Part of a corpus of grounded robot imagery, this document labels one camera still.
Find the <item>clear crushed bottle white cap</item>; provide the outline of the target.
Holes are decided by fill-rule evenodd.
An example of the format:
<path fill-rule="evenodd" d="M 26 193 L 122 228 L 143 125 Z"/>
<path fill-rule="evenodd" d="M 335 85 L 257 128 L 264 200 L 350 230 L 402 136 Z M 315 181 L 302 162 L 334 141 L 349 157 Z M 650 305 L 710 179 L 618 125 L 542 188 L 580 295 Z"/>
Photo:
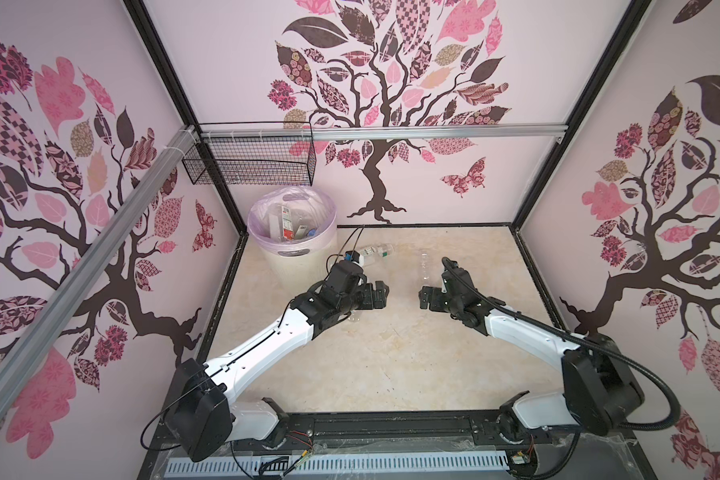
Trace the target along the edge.
<path fill-rule="evenodd" d="M 430 256 L 427 251 L 422 251 L 419 255 L 419 280 L 423 286 L 430 286 Z"/>

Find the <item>red cap clear bottle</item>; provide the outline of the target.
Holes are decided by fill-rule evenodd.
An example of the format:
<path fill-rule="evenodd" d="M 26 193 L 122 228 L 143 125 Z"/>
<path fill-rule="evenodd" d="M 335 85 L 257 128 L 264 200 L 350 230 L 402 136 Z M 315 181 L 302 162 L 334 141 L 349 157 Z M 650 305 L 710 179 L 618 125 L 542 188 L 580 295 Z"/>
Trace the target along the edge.
<path fill-rule="evenodd" d="M 294 228 L 291 210 L 289 207 L 283 205 L 281 207 L 281 224 L 282 224 L 282 237 L 286 241 L 294 239 Z"/>

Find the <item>tall frosted clear bottle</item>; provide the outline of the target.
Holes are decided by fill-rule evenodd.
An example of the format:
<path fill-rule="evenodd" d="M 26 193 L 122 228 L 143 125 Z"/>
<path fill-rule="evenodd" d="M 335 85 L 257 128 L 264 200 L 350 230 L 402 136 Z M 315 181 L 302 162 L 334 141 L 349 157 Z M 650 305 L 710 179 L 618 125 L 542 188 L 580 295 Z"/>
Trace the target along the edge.
<path fill-rule="evenodd" d="M 267 220 L 269 238 L 275 243 L 281 243 L 283 241 L 282 207 L 279 205 L 270 207 Z"/>

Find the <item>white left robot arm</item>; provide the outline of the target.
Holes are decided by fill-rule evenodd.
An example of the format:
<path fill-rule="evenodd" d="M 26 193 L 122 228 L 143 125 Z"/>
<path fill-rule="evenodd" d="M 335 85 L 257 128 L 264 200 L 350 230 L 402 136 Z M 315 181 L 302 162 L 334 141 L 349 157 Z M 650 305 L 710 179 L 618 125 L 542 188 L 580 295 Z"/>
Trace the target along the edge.
<path fill-rule="evenodd" d="M 326 285 L 296 296 L 280 319 L 224 355 L 176 370 L 162 421 L 191 461 L 200 462 L 229 442 L 283 444 L 289 416 L 270 398 L 239 397 L 261 374 L 356 310 L 381 310 L 389 287 L 362 281 L 338 292 Z"/>

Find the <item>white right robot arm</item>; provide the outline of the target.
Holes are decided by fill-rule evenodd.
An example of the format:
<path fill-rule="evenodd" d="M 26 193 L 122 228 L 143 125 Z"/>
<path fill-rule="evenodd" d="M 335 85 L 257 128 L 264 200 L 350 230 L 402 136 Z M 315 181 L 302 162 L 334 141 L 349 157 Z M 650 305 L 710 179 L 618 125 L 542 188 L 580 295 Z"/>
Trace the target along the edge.
<path fill-rule="evenodd" d="M 560 391 L 521 393 L 505 402 L 502 422 L 514 434 L 542 427 L 580 427 L 604 436 L 644 402 L 629 366 L 491 307 L 472 293 L 424 286 L 420 307 L 447 313 L 479 333 L 508 342 L 555 368 Z"/>

